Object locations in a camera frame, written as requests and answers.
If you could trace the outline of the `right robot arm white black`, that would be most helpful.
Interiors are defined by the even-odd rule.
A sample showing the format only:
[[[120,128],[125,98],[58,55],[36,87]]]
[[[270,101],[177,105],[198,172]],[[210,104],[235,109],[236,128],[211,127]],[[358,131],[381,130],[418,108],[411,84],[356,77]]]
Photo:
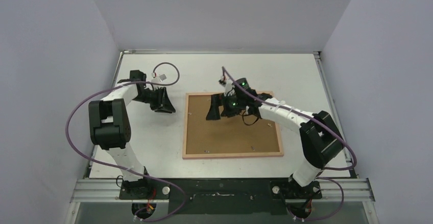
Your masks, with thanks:
[[[206,120],[253,115],[257,119],[270,120],[297,132],[301,138],[304,160],[289,177],[288,190],[296,198],[307,194],[309,184],[344,148],[340,141],[341,134],[329,113],[305,112],[269,93],[258,94],[250,88],[245,78],[228,82],[222,76],[219,84],[225,91],[211,96]]]

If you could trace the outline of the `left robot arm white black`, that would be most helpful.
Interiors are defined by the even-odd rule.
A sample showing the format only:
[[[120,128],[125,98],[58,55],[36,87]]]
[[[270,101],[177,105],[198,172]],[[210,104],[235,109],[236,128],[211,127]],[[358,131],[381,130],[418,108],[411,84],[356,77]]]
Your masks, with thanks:
[[[157,113],[176,112],[166,88],[161,86],[166,76],[153,73],[150,88],[146,87],[146,79],[145,73],[132,70],[129,78],[118,82],[117,89],[88,105],[92,143],[105,150],[122,167],[124,191],[141,199],[149,197],[154,188],[147,179],[146,167],[139,162],[129,143],[132,131],[126,107],[136,101],[148,104]]]

